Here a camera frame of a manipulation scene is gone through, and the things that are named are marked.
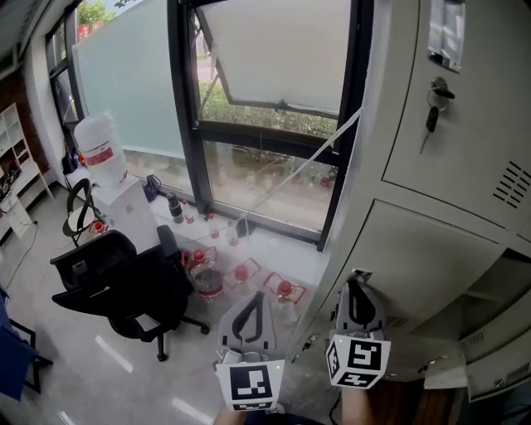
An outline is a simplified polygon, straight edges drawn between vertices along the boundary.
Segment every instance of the window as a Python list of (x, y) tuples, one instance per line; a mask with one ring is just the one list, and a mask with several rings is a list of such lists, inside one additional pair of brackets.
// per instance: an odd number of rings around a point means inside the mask
[[(109, 112), (131, 173), (239, 217), (359, 109), (372, 21), (373, 0), (78, 0), (48, 36), (67, 143)], [(322, 250), (356, 128), (248, 218)]]
[[(168, 13), (173, 89), (196, 203), (238, 216), (361, 106), (373, 4), (182, 0), (169, 3)], [(251, 219), (322, 249), (356, 127)]]

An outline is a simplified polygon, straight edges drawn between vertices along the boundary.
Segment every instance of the key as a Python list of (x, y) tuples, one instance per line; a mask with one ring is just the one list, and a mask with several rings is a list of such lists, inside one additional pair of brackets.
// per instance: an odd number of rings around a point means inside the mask
[(428, 119), (426, 120), (426, 135), (424, 136), (424, 140), (422, 141), (421, 153), (424, 150), (424, 145), (428, 141), (430, 134), (435, 131), (438, 118), (439, 118), (439, 108), (437, 108), (436, 106), (432, 106), (430, 108), (430, 113), (428, 114)]

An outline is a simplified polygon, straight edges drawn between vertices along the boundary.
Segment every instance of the red label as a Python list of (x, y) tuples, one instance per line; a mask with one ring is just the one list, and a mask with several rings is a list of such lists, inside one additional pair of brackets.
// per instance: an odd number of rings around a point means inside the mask
[(98, 165), (103, 163), (109, 158), (112, 158), (113, 156), (113, 150), (112, 148), (107, 148), (103, 152), (100, 152), (97, 155), (85, 157), (85, 161), (87, 165)]

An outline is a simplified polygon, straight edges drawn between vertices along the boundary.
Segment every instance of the black cable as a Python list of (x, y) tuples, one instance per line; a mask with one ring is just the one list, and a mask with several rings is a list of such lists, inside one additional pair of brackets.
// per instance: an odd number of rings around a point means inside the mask
[(332, 413), (334, 413), (334, 410), (336, 409), (336, 407), (338, 407), (338, 404), (340, 401), (341, 401), (341, 391), (339, 391), (338, 399), (335, 401), (334, 405), (330, 409), (329, 418), (330, 418), (330, 422), (332, 423), (332, 425), (338, 425), (338, 423), (334, 421), (334, 418), (332, 418)]
[(33, 248), (33, 245), (35, 244), (35, 240), (37, 239), (37, 232), (39, 230), (39, 223), (37, 221), (35, 221), (35, 235), (33, 235), (33, 242), (32, 244), (30, 245), (29, 248), (27, 248), (26, 252), (24, 252), (24, 255), (22, 256), (22, 259), (20, 260), (20, 262), (18, 263), (17, 265), (17, 268), (15, 269), (15, 271), (13, 272), (13, 274), (11, 275), (11, 279), (9, 279), (9, 282), (7, 283), (7, 286), (4, 288), (5, 291), (7, 291), (7, 289), (9, 288), (9, 286), (12, 284), (13, 282), (13, 277), (15, 277), (15, 275), (17, 274), (17, 271), (19, 269), (19, 267), (21, 266), (22, 262), (24, 261), (24, 258), (26, 258), (26, 255), (29, 251), (32, 250)]

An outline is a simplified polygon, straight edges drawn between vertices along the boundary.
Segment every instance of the red bottle cap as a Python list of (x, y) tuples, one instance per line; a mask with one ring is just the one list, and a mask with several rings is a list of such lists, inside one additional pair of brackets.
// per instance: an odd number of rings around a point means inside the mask
[(239, 281), (244, 281), (248, 276), (247, 267), (243, 265), (236, 266), (234, 269), (234, 277)]
[(205, 251), (202, 249), (197, 249), (193, 252), (193, 259), (197, 262), (203, 262), (207, 256), (205, 256)]
[(292, 285), (289, 281), (282, 281), (279, 284), (279, 289), (278, 289), (279, 295), (288, 296), (289, 294), (291, 294), (291, 287)]

